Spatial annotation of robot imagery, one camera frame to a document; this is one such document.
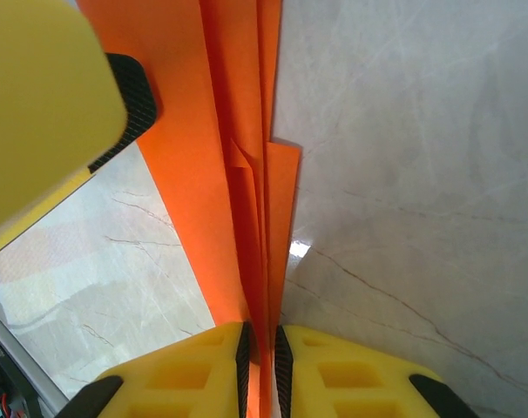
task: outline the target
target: white marble surface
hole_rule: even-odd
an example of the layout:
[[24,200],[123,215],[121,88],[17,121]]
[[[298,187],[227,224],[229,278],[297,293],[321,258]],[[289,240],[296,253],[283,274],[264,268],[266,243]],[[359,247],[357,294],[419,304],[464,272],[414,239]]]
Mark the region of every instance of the white marble surface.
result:
[[213,327],[136,145],[0,252],[0,318],[69,397]]
[[528,1],[287,0],[277,104],[311,246],[284,320],[528,417]]
[[[274,133],[282,320],[528,418],[528,0],[285,0]],[[213,325],[135,146],[0,253],[0,316],[68,395]]]

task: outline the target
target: metal frame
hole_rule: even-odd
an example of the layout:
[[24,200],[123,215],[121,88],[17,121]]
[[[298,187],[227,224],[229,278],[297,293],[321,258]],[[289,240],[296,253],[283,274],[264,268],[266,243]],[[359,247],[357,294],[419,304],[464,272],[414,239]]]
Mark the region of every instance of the metal frame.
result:
[[57,415],[68,403],[68,398],[1,321],[0,345],[20,368],[28,382],[36,389],[39,396],[39,406],[44,417],[52,418]]

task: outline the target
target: orange paper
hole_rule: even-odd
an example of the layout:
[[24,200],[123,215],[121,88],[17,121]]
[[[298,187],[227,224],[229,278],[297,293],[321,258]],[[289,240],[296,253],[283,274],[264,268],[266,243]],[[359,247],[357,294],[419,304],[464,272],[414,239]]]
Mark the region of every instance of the orange paper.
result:
[[216,324],[250,317],[249,411],[270,416],[299,150],[268,142],[280,0],[78,0],[162,111],[139,139]]
[[216,323],[248,319],[200,7],[78,0],[104,49],[143,64],[161,110],[139,140]]
[[226,160],[240,279],[260,353],[260,367],[251,368],[248,405],[253,416],[258,409],[260,416],[269,416],[272,360],[256,0],[200,0],[200,8],[221,139],[224,148],[238,146],[250,167],[231,167]]

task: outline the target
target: black rubber pad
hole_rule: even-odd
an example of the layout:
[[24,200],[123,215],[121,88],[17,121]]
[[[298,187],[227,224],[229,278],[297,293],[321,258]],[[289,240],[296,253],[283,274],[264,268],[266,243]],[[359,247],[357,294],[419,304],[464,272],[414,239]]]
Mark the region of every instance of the black rubber pad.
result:
[[240,331],[239,346],[235,355],[237,363],[237,397],[239,399],[239,418],[247,416],[248,367],[250,362],[250,325],[243,324]]
[[410,382],[440,418],[478,418],[450,387],[440,381],[413,374]]
[[118,376],[107,376],[80,389],[57,418],[97,418],[123,384]]
[[111,158],[123,151],[131,142],[146,132],[155,123],[156,103],[142,65],[133,57],[106,54],[118,89],[125,101],[127,112],[123,136],[111,150],[88,165],[90,173],[95,172]]
[[291,385],[293,380],[293,353],[283,327],[275,332],[275,381],[278,389],[281,418],[291,416]]

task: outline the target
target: yellow foam pad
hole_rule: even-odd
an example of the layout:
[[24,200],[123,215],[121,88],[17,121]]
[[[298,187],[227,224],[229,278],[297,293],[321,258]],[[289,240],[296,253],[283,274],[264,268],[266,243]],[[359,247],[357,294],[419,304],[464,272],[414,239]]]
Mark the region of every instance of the yellow foam pad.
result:
[[242,329],[222,325],[106,371],[99,379],[117,375],[123,385],[99,418],[238,418]]
[[125,122],[111,68],[77,10],[63,0],[0,2],[0,247],[83,182]]
[[293,355],[292,418],[438,417],[409,381],[440,381],[428,368],[309,328],[283,330]]

